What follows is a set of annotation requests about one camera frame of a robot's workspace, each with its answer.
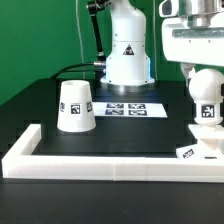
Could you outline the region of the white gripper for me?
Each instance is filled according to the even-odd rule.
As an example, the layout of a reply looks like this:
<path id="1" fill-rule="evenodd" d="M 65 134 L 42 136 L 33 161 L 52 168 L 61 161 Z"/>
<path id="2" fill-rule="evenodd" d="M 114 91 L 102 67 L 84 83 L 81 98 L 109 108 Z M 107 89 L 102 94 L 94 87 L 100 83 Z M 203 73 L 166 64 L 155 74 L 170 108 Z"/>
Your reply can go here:
<path id="1" fill-rule="evenodd" d="M 181 62 L 185 84 L 189 85 L 196 74 L 194 64 L 224 67 L 224 14 L 215 14 L 207 28 L 189 28 L 186 18 L 165 19 L 162 44 L 168 61 Z"/>

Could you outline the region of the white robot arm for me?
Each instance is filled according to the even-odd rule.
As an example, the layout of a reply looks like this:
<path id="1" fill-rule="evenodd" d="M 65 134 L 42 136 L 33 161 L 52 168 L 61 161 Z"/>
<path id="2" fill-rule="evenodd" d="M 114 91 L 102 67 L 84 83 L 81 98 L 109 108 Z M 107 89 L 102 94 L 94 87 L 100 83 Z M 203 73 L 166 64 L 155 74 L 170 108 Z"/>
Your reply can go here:
<path id="1" fill-rule="evenodd" d="M 112 50 L 102 48 L 97 13 L 110 9 Z M 145 52 L 146 16 L 129 0 L 92 0 L 87 3 L 96 38 L 98 60 L 104 66 L 100 82 L 120 92 L 137 91 L 155 82 L 150 57 Z M 163 0 L 159 15 L 163 53 L 178 62 L 186 79 L 195 74 L 195 66 L 223 66 L 216 53 L 224 50 L 224 0 Z"/>

